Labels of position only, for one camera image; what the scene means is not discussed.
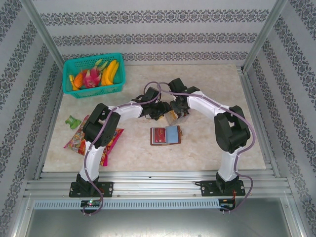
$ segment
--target robotic arm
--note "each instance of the robotic arm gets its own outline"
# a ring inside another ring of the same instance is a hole
[[[105,146],[111,141],[119,121],[142,116],[150,116],[151,119],[158,120],[170,110],[174,110],[175,113],[181,113],[187,112],[188,109],[195,109],[208,118],[214,119],[216,141],[224,151],[221,167],[216,175],[216,186],[221,193],[225,193],[226,190],[231,190],[231,187],[235,185],[239,177],[235,173],[234,163],[238,151],[246,145],[247,140],[250,138],[250,132],[243,121],[236,116],[232,116],[222,108],[229,109],[244,118],[242,109],[239,106],[230,108],[224,105],[218,108],[210,103],[209,100],[211,99],[205,96],[198,88],[187,88],[179,78],[173,80],[168,85],[173,93],[191,95],[175,95],[174,101],[171,101],[170,105],[167,102],[159,101],[159,99],[148,104],[139,105],[139,102],[147,102],[158,96],[159,91],[150,87],[144,95],[140,95],[130,101],[130,105],[116,108],[115,112],[111,114],[101,136],[89,151],[86,158],[86,167],[83,165],[77,175],[75,186],[81,193],[81,197],[96,196],[96,190],[91,186],[86,171],[93,183],[97,185],[102,152]],[[100,121],[105,120],[113,108],[115,107],[98,104],[90,115],[83,127],[84,138],[86,140],[86,153],[102,128]]]

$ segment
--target banana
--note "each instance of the banana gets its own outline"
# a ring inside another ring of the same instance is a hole
[[[110,82],[113,83],[113,80],[114,80],[114,77],[115,77],[115,74],[117,73],[117,70],[119,68],[119,63],[117,62],[113,68],[113,71],[111,73],[111,76],[110,76]]]
[[[101,85],[113,85],[112,82],[110,82],[110,76],[112,74],[112,71],[116,65],[117,61],[113,60],[107,67],[106,71],[103,72],[102,78],[101,78]]]

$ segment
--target small box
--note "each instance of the small box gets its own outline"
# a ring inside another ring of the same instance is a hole
[[[183,123],[188,119],[189,116],[190,116],[189,112],[175,113],[173,110],[169,111],[168,113],[164,115],[169,126],[174,126],[174,125]]]

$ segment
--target toy fruit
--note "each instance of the toy fruit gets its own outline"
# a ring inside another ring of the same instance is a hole
[[[73,86],[73,90],[79,90],[79,88],[76,87],[75,84],[74,84],[74,80],[75,79],[74,79],[73,75],[69,75],[69,80],[70,80],[71,85]]]
[[[110,76],[110,82],[113,83],[113,80],[114,80],[114,77],[115,77],[115,74],[117,73],[117,70],[119,68],[119,63],[117,62],[113,68],[113,71],[111,73],[111,76]]]
[[[74,85],[77,88],[82,87],[82,81],[83,81],[83,75],[82,72],[78,73],[78,75],[76,76],[75,80],[74,80]]]
[[[97,68],[97,70],[100,72],[103,69],[105,69],[105,66],[107,65],[108,61],[106,61],[104,64],[102,64],[100,67]]]
[[[85,75],[87,74],[87,72],[88,72],[87,69],[82,71],[82,76],[83,76],[83,78],[85,77]]]
[[[79,119],[75,119],[70,115],[69,118],[65,121],[65,123],[69,124],[71,129],[75,129],[81,124],[81,121]]]
[[[95,62],[95,66],[99,66],[99,64],[102,62],[103,59],[99,59],[98,61]]]
[[[83,79],[83,84],[86,88],[93,88],[98,85],[100,80],[101,80],[101,74],[98,75],[96,68],[93,68],[87,71],[87,74],[85,75]]]
[[[113,60],[106,71],[103,71],[102,78],[101,78],[101,85],[113,85],[113,83],[110,81],[110,76],[112,74],[112,71],[116,65],[117,61]]]

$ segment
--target ventilated metal strip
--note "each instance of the ventilated metal strip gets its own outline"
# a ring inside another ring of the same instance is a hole
[[[35,210],[78,210],[81,200],[37,200]],[[106,200],[102,209],[143,210],[143,209],[207,209],[219,208],[218,199],[186,200]]]

